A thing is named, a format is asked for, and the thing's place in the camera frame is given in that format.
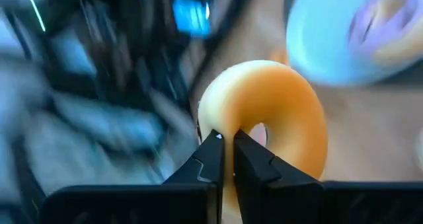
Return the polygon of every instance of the donut hole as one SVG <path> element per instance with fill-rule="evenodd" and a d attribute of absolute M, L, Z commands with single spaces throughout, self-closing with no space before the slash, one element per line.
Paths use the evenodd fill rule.
<path fill-rule="evenodd" d="M 255 141 L 257 141 L 262 146 L 264 146 L 264 147 L 266 146 L 268 132 L 267 132 L 266 126 L 264 126 L 263 123 L 259 123 L 259 124 L 255 125 L 251 129 L 249 135 L 251 136 L 251 138 L 253 138 Z"/>

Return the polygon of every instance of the table surface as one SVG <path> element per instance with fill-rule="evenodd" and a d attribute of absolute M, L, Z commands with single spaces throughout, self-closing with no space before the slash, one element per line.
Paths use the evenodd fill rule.
<path fill-rule="evenodd" d="M 284 17 L 289 1 L 251 1 L 213 59 L 213 66 L 192 98 L 193 105 L 197 105 L 210 81 L 227 67 L 267 59 L 275 49 L 284 48 Z M 313 85 L 328 123 L 325 180 L 423 180 L 415 152 L 417 136 L 423 129 L 423 79 L 419 75 L 423 75 L 422 66 L 368 87 Z M 224 217 L 224 222 L 239 220 Z"/>

